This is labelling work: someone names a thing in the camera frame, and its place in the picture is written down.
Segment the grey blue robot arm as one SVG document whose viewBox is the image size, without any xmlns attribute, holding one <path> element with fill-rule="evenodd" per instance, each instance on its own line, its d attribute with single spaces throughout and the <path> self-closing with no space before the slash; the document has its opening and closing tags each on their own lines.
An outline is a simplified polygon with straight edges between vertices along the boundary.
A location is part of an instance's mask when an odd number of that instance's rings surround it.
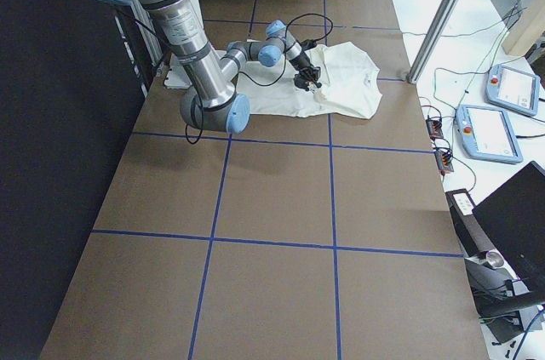
<svg viewBox="0 0 545 360">
<path fill-rule="evenodd" d="M 123 5 L 131 0 L 99 0 Z M 138 0 L 160 25 L 168 45 L 188 75 L 191 86 L 182 96 L 180 113 L 184 122 L 200 130 L 238 134 L 250 119 L 250 101 L 237 92 L 232 80 L 248 62 L 275 66 L 286 59 L 295 69 L 294 85 L 305 91 L 320 88 L 319 67 L 307 50 L 315 42 L 299 42 L 280 20 L 272 22 L 262 42 L 234 42 L 219 56 L 205 34 L 199 9 L 192 0 Z"/>
</svg>

